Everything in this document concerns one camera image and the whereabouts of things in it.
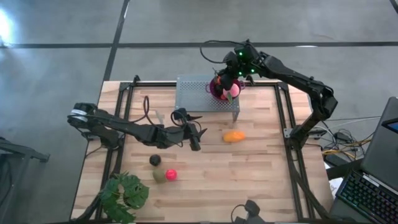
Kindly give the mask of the orange toy mango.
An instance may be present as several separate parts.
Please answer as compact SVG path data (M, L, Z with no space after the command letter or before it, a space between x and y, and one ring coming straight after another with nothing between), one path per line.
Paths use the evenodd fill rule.
M245 138L246 135L242 131L228 131L223 135L224 142L240 142Z

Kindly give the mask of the black side table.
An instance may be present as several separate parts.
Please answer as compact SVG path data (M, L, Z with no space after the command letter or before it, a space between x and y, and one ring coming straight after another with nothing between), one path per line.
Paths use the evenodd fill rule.
M3 151L3 153L0 153L0 161L1 157L5 157L4 162L8 165L9 174L9 188L3 198L0 199L0 224L5 224L4 221L16 197L18 186L21 183L30 160L38 159L40 162L48 162L50 155L37 152L27 146L14 144L3 137L0 137L0 151ZM11 163L7 161L7 157L9 156L15 156L21 160L15 170L11 169Z

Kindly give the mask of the grey laptop with backlit keyboard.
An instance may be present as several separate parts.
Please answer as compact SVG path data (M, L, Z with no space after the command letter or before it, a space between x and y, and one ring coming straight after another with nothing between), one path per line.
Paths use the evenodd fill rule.
M341 221L398 224L398 97L390 97L358 168L345 175L330 210Z

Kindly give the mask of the green artificial monstera plant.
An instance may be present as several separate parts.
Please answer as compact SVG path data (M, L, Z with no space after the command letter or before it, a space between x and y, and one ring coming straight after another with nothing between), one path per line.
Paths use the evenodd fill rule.
M129 172L115 174L99 192L103 210L120 224L130 224L136 219L133 210L141 209L149 197L149 187Z

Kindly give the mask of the brown toy kiwi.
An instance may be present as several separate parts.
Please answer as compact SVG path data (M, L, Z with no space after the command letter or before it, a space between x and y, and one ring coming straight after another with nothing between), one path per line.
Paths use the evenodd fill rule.
M152 176L157 184L163 184L167 182L164 169L154 169L152 171Z

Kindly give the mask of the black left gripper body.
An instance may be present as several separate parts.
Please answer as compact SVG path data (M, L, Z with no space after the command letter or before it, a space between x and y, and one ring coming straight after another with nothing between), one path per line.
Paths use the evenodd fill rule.
M176 124L176 120L179 120L182 123L180 127L183 130L183 139L190 141L191 150L200 151L201 139L197 139L196 134L201 130L201 124L197 120L187 121L187 115L188 113L185 108L179 108L173 111L170 116L174 124Z

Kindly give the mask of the white paper sheet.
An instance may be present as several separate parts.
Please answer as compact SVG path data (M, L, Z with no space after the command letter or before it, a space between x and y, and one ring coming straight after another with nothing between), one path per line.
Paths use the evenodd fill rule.
M342 181L343 181L342 177L329 180L329 185L330 185L333 199L336 198L336 193L337 193Z

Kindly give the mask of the grey perforated metal stand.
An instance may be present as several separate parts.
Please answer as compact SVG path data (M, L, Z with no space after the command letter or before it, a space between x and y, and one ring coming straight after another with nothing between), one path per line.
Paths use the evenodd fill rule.
M177 78L175 109L188 112L230 112L236 121L240 112L239 98L231 103L216 99L210 92L213 75L182 75Z

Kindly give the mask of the purple perforated colander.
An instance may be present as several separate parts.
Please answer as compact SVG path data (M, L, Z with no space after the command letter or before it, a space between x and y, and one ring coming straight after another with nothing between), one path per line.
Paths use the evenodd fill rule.
M239 81L238 79L233 80L233 84L237 84L239 85L239 89L240 89L240 93L237 97L233 98L228 91L229 90L225 90L221 85L218 85L216 83L218 75L216 75L211 82L209 82L208 84L206 84L205 86L205 90L206 92L210 93L216 100L222 101L222 102L228 102L228 103L232 103L235 99L238 98L238 96L240 95L241 91L245 88L245 84L242 81ZM226 97L226 100L222 100L220 98L221 95L224 95Z

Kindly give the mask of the pink toy peach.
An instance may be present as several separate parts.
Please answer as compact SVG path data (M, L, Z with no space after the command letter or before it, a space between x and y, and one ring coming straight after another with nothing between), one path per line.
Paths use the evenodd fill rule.
M229 93L233 98L237 97L237 96L239 95L239 93L240 93L239 85L237 85L237 84L234 83L234 84L232 85L231 89L228 91L228 93Z

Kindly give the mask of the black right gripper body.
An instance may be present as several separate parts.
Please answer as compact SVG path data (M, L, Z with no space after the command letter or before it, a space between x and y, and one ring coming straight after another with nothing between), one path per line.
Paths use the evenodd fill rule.
M223 59L223 63L226 67L218 72L220 84L225 90L230 90L233 85L233 80L239 77L238 57L234 52L228 52Z

